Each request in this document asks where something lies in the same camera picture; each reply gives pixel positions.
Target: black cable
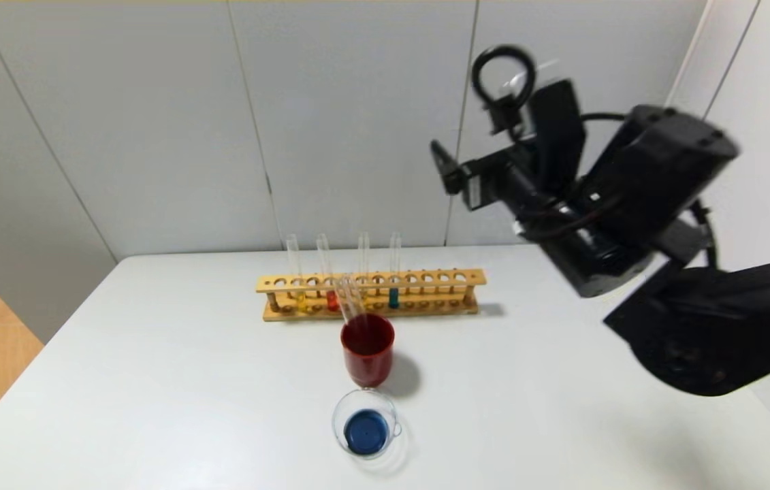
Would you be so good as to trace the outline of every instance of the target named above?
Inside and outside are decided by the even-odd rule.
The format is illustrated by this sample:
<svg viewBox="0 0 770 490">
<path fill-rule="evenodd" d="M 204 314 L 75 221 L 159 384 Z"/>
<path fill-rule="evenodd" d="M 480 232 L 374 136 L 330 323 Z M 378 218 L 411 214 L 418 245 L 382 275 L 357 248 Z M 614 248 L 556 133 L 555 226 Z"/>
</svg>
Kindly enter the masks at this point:
<svg viewBox="0 0 770 490">
<path fill-rule="evenodd" d="M 513 59 L 524 69 L 524 86 L 516 96 L 507 95 L 495 99 L 485 90 L 481 84 L 481 69 L 492 59 L 509 58 Z M 470 72 L 470 81 L 472 90 L 484 102 L 487 111 L 491 114 L 491 121 L 494 121 L 494 128 L 502 128 L 509 134 L 509 139 L 513 143 L 521 142 L 521 134 L 515 129 L 516 120 L 521 120 L 521 108 L 527 105 L 533 89 L 536 84 L 536 65 L 530 55 L 519 46 L 513 44 L 501 44 L 494 46 L 482 52 L 478 58 L 472 62 L 472 71 Z"/>
<path fill-rule="evenodd" d="M 475 59 L 475 62 L 472 62 L 472 72 L 470 74 L 472 90 L 475 91 L 475 94 L 479 96 L 479 99 L 481 99 L 489 108 L 503 109 L 499 108 L 497 100 L 491 97 L 485 90 L 485 87 L 481 84 L 481 69 L 487 65 L 487 62 L 490 62 L 490 60 L 495 58 L 515 59 L 515 61 L 524 68 L 524 71 L 526 72 L 524 87 L 522 87 L 521 92 L 518 92 L 518 96 L 515 97 L 515 107 L 521 108 L 527 103 L 533 93 L 533 87 L 536 84 L 536 65 L 533 62 L 533 59 L 530 58 L 530 55 L 519 46 L 514 46 L 513 44 L 500 44 L 499 46 L 484 50 L 484 52 Z"/>
<path fill-rule="evenodd" d="M 581 115 L 581 121 L 625 121 L 627 120 L 626 114 L 618 114 L 617 112 L 588 112 Z"/>
<path fill-rule="evenodd" d="M 703 229 L 705 238 L 708 240 L 708 245 L 705 246 L 705 260 L 711 269 L 718 268 L 718 243 L 714 238 L 714 230 L 711 229 L 711 221 L 709 221 L 709 212 L 711 209 L 703 206 L 703 202 L 699 198 L 693 201 L 690 205 L 690 213 L 693 214 L 693 219 L 699 224 L 699 227 Z"/>
<path fill-rule="evenodd" d="M 521 237 L 531 243 L 548 242 L 550 240 L 562 238 L 569 233 L 583 229 L 583 227 L 587 227 L 590 224 L 596 223 L 600 217 L 603 217 L 603 215 L 608 213 L 608 211 L 611 211 L 611 209 L 614 208 L 619 201 L 620 198 L 618 197 L 612 198 L 611 201 L 606 202 L 606 204 L 603 204 L 596 210 L 583 215 L 577 220 L 569 221 L 569 223 L 561 227 L 556 227 L 556 229 L 535 232 L 532 230 L 524 230 L 524 232 L 521 233 Z"/>
</svg>

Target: blue liquid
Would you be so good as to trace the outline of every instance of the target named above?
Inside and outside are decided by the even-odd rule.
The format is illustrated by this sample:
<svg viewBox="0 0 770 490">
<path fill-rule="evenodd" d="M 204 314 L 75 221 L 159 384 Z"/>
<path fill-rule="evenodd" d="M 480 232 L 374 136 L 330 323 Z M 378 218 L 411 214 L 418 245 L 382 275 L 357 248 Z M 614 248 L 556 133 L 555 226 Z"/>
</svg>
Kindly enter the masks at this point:
<svg viewBox="0 0 770 490">
<path fill-rule="evenodd" d="M 345 440 L 352 453 L 369 456 L 387 442 L 387 422 L 376 410 L 360 410 L 345 422 Z"/>
<path fill-rule="evenodd" d="M 400 290 L 397 288 L 391 288 L 388 291 L 387 305 L 394 310 L 400 307 Z"/>
</svg>

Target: red cup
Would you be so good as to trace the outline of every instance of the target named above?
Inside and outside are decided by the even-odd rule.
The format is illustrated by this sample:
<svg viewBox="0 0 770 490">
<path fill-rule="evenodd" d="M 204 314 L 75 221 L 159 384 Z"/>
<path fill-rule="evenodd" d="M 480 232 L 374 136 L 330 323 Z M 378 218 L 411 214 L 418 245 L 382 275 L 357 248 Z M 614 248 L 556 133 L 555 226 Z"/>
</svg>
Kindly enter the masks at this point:
<svg viewBox="0 0 770 490">
<path fill-rule="evenodd" d="M 345 368 L 361 388 L 381 385 L 391 373 L 394 326 L 384 316 L 365 313 L 342 326 Z"/>
</svg>

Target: test tube rack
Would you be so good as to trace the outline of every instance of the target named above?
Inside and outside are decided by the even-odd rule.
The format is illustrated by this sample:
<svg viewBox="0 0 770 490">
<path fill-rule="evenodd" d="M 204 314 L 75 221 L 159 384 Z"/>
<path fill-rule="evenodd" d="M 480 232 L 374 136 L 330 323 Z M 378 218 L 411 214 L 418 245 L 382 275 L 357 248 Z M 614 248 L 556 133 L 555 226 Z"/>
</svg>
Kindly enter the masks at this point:
<svg viewBox="0 0 770 490">
<path fill-rule="evenodd" d="M 333 291 L 331 281 L 342 274 L 325 277 L 321 274 L 303 276 L 261 276 L 256 292 L 267 295 L 263 308 L 264 322 L 291 320 L 342 319 L 339 310 L 327 309 L 326 295 Z M 351 274 L 364 296 L 369 313 L 381 316 L 434 316 L 434 314 L 475 314 L 475 286 L 487 284 L 482 269 L 404 270 L 396 273 L 371 272 L 368 276 Z M 397 289 L 400 307 L 388 306 L 389 289 Z M 306 295 L 306 309 L 298 309 L 298 293 Z"/>
</svg>

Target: test tube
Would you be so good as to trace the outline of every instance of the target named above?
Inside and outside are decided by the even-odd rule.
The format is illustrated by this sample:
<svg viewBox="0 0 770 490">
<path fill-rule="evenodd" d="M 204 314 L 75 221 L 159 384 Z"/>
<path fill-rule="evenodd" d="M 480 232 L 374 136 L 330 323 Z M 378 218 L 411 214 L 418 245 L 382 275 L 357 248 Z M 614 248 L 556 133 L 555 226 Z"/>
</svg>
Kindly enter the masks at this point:
<svg viewBox="0 0 770 490">
<path fill-rule="evenodd" d="M 329 279 L 331 285 L 331 288 L 327 290 L 327 309 L 339 311 L 339 301 L 336 299 L 336 280 L 333 278 L 333 266 L 330 260 L 330 245 L 327 242 L 327 235 L 319 233 L 319 237 L 315 239 L 315 245 L 319 249 L 321 276 L 325 282 Z"/>
<path fill-rule="evenodd" d="M 357 264 L 357 273 L 362 285 L 367 286 L 370 282 L 370 234 L 360 233 L 357 239 L 357 254 L 359 255 L 359 264 Z M 360 289 L 361 297 L 366 297 L 366 289 Z"/>
<path fill-rule="evenodd" d="M 360 297 L 357 283 L 351 278 L 351 274 L 344 274 L 342 277 L 339 277 L 335 286 L 339 291 L 339 308 L 342 310 L 345 323 L 353 323 L 355 328 L 366 328 L 364 301 Z"/>
<path fill-rule="evenodd" d="M 400 238 L 400 232 L 394 232 L 391 235 L 391 277 L 389 282 L 400 281 L 400 248 L 403 245 L 403 239 Z M 387 305 L 394 310 L 400 307 L 400 288 L 390 288 L 388 290 Z"/>
<path fill-rule="evenodd" d="M 300 246 L 297 245 L 297 236 L 294 233 L 288 235 L 288 240 L 285 241 L 288 247 L 288 261 L 291 263 L 291 273 L 295 276 L 295 279 L 291 279 L 291 284 L 294 285 L 297 279 L 300 279 L 300 284 L 303 284 L 303 271 L 300 269 Z M 297 311 L 306 311 L 306 293 L 303 291 L 295 292 L 297 297 Z"/>
</svg>

